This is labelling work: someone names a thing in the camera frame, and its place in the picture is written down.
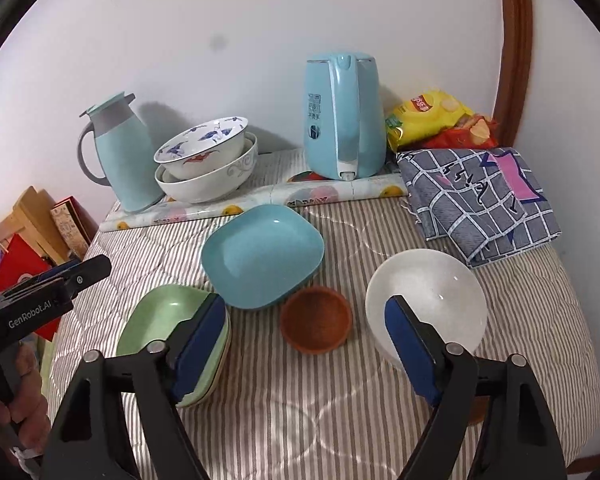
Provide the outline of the person's left hand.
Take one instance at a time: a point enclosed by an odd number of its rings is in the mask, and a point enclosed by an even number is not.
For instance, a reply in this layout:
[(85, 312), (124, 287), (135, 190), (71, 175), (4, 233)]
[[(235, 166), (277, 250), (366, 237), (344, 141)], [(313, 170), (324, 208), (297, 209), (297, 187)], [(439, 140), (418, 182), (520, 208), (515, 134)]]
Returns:
[[(12, 402), (5, 405), (0, 401), (0, 428), (8, 426), (11, 422), (19, 425), (18, 436), (22, 445), (29, 451), (42, 454), (50, 433), (48, 403), (46, 397), (42, 395), (42, 378), (38, 372), (38, 362), (28, 344), (20, 344), (15, 358), (15, 368), (20, 376), (20, 384)], [(0, 443), (9, 463), (20, 468), (16, 456), (10, 452), (8, 442), (1, 435)]]

